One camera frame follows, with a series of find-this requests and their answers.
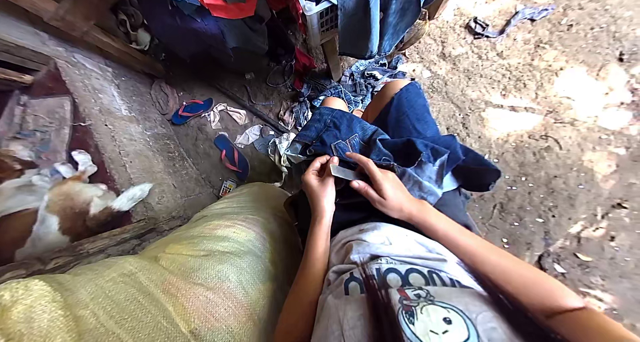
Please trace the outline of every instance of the jeans pocket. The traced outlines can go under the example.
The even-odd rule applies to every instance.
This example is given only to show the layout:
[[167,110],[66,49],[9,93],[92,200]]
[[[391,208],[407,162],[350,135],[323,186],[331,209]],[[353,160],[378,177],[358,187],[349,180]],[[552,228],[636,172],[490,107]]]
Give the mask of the jeans pocket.
[[337,141],[331,144],[331,151],[334,156],[338,156],[343,159],[347,158],[347,152],[363,153],[365,144],[360,140],[360,136],[356,133],[349,137],[345,141]]

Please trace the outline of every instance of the plastic basket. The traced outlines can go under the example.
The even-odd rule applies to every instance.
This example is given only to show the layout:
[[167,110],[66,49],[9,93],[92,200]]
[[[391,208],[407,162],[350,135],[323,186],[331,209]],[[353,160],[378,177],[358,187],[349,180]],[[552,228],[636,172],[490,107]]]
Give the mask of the plastic basket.
[[323,0],[318,5],[311,1],[298,1],[302,6],[307,39],[311,45],[319,46],[338,34],[338,6],[335,5],[337,0]]

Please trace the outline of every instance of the white cloth scrap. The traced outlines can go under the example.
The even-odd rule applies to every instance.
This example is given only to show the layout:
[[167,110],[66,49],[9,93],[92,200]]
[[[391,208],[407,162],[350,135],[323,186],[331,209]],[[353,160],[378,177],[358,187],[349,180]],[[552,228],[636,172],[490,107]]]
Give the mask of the white cloth scrap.
[[281,135],[278,138],[274,138],[269,142],[269,157],[276,166],[282,171],[282,181],[276,182],[273,185],[276,187],[282,186],[284,178],[287,176],[287,167],[290,167],[289,160],[285,151],[289,148],[291,141],[296,137],[295,133],[289,132]]
[[261,124],[252,125],[251,127],[247,128],[247,130],[243,134],[236,137],[236,141],[234,143],[236,144],[236,146],[243,149],[245,146],[252,144],[253,141],[260,138],[260,130],[262,130]]
[[218,103],[210,112],[202,115],[203,117],[207,117],[207,120],[211,123],[211,128],[213,129],[222,128],[222,125],[220,124],[220,111],[227,111],[229,116],[233,117],[233,119],[235,119],[240,125],[249,123],[249,118],[246,116],[246,111],[244,109],[229,107],[226,103]]

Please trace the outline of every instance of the pile of clothes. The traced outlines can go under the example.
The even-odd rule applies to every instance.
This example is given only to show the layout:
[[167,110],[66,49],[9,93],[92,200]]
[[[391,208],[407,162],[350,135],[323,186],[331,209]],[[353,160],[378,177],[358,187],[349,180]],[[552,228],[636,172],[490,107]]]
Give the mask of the pile of clothes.
[[[268,0],[137,0],[148,28],[185,60],[210,54],[233,61],[241,49],[264,55],[269,48]],[[281,8],[281,1],[275,0]]]
[[385,84],[396,79],[406,79],[402,70],[402,55],[394,56],[390,61],[386,57],[360,60],[342,73],[340,83],[328,77],[311,73],[300,89],[298,103],[293,107],[296,127],[301,129],[312,116],[312,106],[318,107],[327,97],[337,97],[347,103],[349,112],[364,110],[373,97]]

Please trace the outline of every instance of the sandal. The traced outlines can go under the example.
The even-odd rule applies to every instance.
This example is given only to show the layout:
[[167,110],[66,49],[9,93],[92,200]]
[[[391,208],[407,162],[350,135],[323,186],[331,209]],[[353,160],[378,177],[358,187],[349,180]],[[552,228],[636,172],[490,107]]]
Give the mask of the sandal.
[[183,103],[180,108],[171,116],[171,122],[174,124],[185,124],[192,118],[209,112],[213,108],[213,98],[204,101],[192,99]]
[[224,134],[219,134],[213,140],[213,144],[222,151],[220,157],[222,163],[228,169],[234,171],[240,181],[246,181],[247,176],[249,176],[249,161],[238,151],[238,148],[229,140],[229,137]]

